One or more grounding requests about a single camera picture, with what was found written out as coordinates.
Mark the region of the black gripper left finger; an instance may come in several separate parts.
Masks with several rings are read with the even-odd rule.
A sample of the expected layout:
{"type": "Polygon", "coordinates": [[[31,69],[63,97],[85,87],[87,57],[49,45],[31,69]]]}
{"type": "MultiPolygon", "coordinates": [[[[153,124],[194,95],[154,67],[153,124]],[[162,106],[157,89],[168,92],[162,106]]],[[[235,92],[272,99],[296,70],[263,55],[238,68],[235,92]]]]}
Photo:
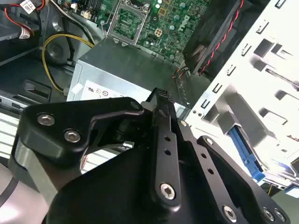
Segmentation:
{"type": "Polygon", "coordinates": [[[31,181],[50,206],[71,181],[150,137],[157,117],[170,118],[169,94],[154,89],[152,110],[129,97],[31,105],[21,113],[8,167],[31,181]]]}

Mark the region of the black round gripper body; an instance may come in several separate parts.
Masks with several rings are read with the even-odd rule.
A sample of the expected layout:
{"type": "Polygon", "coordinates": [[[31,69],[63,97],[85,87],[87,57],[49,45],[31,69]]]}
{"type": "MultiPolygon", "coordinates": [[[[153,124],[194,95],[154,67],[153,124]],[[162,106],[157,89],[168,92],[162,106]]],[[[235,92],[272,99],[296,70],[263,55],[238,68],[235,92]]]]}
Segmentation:
{"type": "Polygon", "coordinates": [[[49,224],[171,224],[182,205],[177,136],[157,117],[150,137],[64,186],[49,224]]]}

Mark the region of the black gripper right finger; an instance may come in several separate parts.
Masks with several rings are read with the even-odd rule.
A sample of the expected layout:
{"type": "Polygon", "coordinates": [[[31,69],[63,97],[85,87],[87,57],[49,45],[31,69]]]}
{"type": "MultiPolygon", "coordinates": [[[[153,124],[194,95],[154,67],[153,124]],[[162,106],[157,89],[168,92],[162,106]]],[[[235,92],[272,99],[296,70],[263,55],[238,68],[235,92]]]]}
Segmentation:
{"type": "Polygon", "coordinates": [[[182,205],[172,224],[288,224],[283,209],[220,146],[195,138],[170,105],[177,136],[182,205]]]}

